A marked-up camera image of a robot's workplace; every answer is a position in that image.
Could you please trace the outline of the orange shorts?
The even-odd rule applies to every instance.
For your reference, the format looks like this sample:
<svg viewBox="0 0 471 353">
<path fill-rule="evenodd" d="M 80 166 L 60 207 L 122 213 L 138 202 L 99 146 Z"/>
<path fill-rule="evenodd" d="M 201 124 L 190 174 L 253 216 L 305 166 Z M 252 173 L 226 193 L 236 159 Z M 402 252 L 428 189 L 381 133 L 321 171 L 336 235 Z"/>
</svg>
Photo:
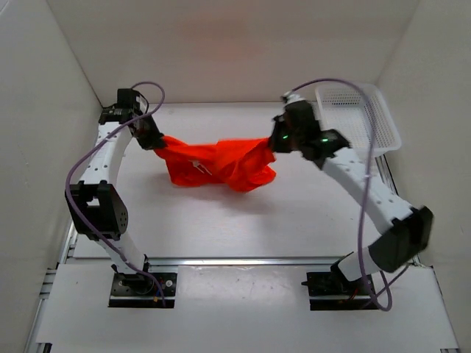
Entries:
<svg viewBox="0 0 471 353">
<path fill-rule="evenodd" d="M 154 153 L 166 163 L 170 180 L 180 187 L 225 184 L 248 193 L 275 180 L 270 167 L 275 154 L 268 138 L 228 139 L 210 144 L 187 144 L 163 136 L 166 144 Z"/>
</svg>

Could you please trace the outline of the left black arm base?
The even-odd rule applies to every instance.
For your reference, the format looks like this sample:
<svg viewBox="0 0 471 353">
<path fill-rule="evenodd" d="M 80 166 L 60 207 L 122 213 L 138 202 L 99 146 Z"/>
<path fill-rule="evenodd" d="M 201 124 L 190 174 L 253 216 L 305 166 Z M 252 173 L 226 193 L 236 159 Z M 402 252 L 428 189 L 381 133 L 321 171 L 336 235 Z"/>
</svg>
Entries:
<svg viewBox="0 0 471 353">
<path fill-rule="evenodd" d="M 119 273 L 116 265 L 110 287 L 108 307 L 173 309 L 177 292 L 177 268 L 152 269 L 150 275 L 159 283 L 141 274 Z"/>
</svg>

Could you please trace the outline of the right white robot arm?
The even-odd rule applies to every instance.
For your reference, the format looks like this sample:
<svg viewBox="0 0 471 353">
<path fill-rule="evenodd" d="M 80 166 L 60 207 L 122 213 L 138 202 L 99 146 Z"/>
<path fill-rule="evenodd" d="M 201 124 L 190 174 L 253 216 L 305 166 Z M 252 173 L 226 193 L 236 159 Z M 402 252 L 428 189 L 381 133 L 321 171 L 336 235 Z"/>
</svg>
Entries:
<svg viewBox="0 0 471 353">
<path fill-rule="evenodd" d="M 273 121 L 272 151 L 299 151 L 350 194 L 380 235 L 369 246 L 360 246 L 332 265 L 330 284 L 334 291 L 349 293 L 363 275 L 393 273 L 428 247 L 431 210 L 413 207 L 393 194 L 379 176 L 367 173 L 345 136 L 335 129 L 321 129 L 309 101 L 297 94 L 283 97 L 283 113 Z"/>
</svg>

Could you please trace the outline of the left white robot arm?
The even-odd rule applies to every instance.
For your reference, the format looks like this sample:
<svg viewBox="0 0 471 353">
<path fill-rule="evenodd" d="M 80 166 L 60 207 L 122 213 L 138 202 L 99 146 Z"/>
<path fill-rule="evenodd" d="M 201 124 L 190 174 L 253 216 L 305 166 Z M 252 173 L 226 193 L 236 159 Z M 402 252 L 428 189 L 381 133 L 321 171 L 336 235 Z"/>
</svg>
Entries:
<svg viewBox="0 0 471 353">
<path fill-rule="evenodd" d="M 68 172 L 65 198 L 76 231 L 98 243 L 114 262 L 115 271 L 129 277 L 138 294 L 153 289 L 148 258 L 127 232 L 129 215 L 116 182 L 121 161 L 131 140 L 143 150 L 163 149 L 163 133 L 153 119 L 156 109 L 138 92 L 121 88 L 116 102 L 102 109 L 95 146 Z"/>
</svg>

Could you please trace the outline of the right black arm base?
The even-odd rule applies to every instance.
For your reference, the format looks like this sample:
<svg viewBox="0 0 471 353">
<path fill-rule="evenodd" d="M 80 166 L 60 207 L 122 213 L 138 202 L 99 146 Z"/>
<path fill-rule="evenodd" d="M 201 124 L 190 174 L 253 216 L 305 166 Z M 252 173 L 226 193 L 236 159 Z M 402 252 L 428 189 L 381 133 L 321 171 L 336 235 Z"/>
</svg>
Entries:
<svg viewBox="0 0 471 353">
<path fill-rule="evenodd" d="M 301 283 L 308 289 L 310 311 L 377 310 L 362 278 L 347 281 L 337 260 L 328 272 L 307 272 Z"/>
</svg>

